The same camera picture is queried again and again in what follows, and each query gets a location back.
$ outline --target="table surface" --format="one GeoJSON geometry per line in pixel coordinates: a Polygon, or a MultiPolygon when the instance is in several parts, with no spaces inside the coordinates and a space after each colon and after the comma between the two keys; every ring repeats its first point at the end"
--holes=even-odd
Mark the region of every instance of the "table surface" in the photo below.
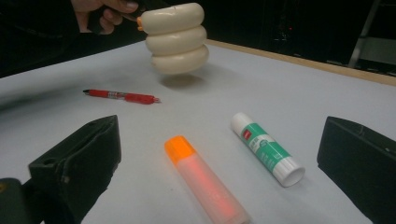
{"type": "Polygon", "coordinates": [[[27,165],[85,123],[117,115],[122,162],[83,223],[210,223],[165,154],[184,135],[252,223],[371,223],[317,163],[328,116],[396,139],[396,88],[208,45],[202,68],[158,74],[144,42],[0,79],[0,177],[30,178],[27,165]],[[140,105],[86,89],[153,94],[140,105]],[[231,129],[245,112],[306,168],[282,188],[231,129]]]}

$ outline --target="red logo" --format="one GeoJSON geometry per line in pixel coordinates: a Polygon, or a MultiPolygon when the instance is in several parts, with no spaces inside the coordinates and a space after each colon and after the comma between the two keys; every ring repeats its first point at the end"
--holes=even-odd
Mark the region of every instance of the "red logo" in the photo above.
{"type": "Polygon", "coordinates": [[[251,132],[250,132],[248,129],[246,129],[246,130],[244,131],[244,133],[243,133],[243,136],[244,136],[244,138],[245,138],[246,140],[248,140],[249,137],[251,136],[251,132]]]}

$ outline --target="glue stick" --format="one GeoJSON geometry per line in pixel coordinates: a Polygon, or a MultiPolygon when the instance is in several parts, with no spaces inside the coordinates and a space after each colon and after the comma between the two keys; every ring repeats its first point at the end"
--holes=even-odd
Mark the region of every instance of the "glue stick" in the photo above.
{"type": "Polygon", "coordinates": [[[183,136],[165,143],[165,151],[215,224],[248,223],[248,214],[183,136]]]}
{"type": "Polygon", "coordinates": [[[235,114],[231,125],[233,131],[283,187],[292,186],[303,178],[305,168],[248,115],[235,114]]]}

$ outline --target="pen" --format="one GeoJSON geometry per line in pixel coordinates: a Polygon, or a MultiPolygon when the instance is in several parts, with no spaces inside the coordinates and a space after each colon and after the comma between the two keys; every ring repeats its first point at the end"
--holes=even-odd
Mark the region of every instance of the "pen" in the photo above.
{"type": "Polygon", "coordinates": [[[143,105],[151,105],[153,103],[160,103],[160,99],[153,95],[145,95],[138,93],[118,92],[118,91],[99,91],[99,90],[85,90],[86,95],[110,98],[123,99],[127,102],[139,103],[143,105]]]}

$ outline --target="black object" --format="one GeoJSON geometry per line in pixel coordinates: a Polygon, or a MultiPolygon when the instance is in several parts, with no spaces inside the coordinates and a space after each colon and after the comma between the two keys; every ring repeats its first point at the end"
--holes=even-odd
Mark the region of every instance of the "black object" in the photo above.
{"type": "Polygon", "coordinates": [[[79,224],[120,163],[117,116],[94,120],[29,164],[21,185],[0,179],[1,224],[79,224]]]}
{"type": "MultiPolygon", "coordinates": [[[[154,9],[169,7],[169,5],[166,4],[162,0],[135,0],[135,1],[139,5],[139,7],[137,8],[137,10],[134,13],[130,14],[132,17],[135,17],[135,18],[141,16],[143,14],[143,12],[145,12],[146,10],[154,10],[154,9]]],[[[108,8],[108,7],[102,6],[99,9],[90,13],[88,29],[97,35],[99,35],[103,29],[99,23],[99,19],[102,17],[103,11],[106,8],[108,8]]]]}
{"type": "Polygon", "coordinates": [[[328,117],[318,167],[374,223],[395,223],[395,141],[358,123],[328,117]]]}

